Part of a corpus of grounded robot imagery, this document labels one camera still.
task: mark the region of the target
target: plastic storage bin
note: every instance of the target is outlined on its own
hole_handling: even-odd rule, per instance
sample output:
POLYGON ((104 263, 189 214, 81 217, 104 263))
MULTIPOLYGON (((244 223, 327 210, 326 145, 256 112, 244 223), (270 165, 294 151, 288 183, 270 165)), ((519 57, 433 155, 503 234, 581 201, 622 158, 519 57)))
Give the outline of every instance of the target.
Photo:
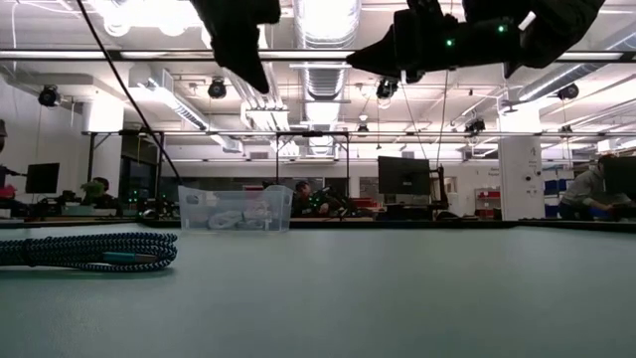
POLYGON ((188 231, 289 230, 293 192, 279 185, 263 191, 204 191, 179 187, 181 229, 188 231))

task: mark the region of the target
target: black monitor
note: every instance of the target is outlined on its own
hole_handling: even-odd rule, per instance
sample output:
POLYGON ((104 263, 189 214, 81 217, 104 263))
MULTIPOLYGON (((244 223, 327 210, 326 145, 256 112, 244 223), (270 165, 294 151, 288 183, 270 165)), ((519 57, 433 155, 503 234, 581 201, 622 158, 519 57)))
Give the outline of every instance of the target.
POLYGON ((55 194, 58 192, 60 163, 32 164, 27 169, 28 194, 55 194))
POLYGON ((607 158, 603 171, 607 193, 636 195, 636 157, 607 158))
POLYGON ((380 194, 430 195, 430 166, 426 159, 378 157, 380 194))

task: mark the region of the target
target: gray table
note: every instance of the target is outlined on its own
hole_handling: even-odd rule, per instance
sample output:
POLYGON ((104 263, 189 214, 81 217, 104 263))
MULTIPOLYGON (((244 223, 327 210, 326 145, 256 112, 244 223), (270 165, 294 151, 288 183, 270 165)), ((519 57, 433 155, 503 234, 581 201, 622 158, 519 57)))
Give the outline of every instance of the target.
POLYGON ((627 235, 295 231, 178 247, 147 274, 0 268, 1 356, 636 356, 627 235))

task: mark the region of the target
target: blue braided cable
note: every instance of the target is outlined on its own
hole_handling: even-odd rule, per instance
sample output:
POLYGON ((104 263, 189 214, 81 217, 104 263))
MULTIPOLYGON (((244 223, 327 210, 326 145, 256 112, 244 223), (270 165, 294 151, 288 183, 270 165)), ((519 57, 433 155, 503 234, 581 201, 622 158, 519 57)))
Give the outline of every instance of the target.
POLYGON ((0 267, 44 266, 98 272, 147 272, 176 257, 174 234, 119 233, 0 241, 0 267))

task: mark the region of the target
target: white pillar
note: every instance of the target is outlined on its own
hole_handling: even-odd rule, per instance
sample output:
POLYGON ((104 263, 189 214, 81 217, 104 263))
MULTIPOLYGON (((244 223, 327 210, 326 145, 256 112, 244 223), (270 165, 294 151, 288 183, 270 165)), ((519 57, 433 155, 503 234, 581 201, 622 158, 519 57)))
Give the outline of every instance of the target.
MULTIPOLYGON (((513 113, 501 113, 499 126, 506 132, 540 132, 539 109, 526 106, 513 113)), ((546 209, 540 138, 500 139, 499 169, 503 219, 543 218, 546 209)))
POLYGON ((349 197, 360 198, 360 177, 349 177, 349 197))
MULTIPOLYGON (((104 96, 83 104, 84 130, 117 131, 123 128, 123 103, 116 98, 104 96)), ((93 152, 92 177, 108 180, 108 194, 117 197, 119 193, 119 165, 121 160, 121 136, 111 135, 105 140, 98 136, 93 152)))

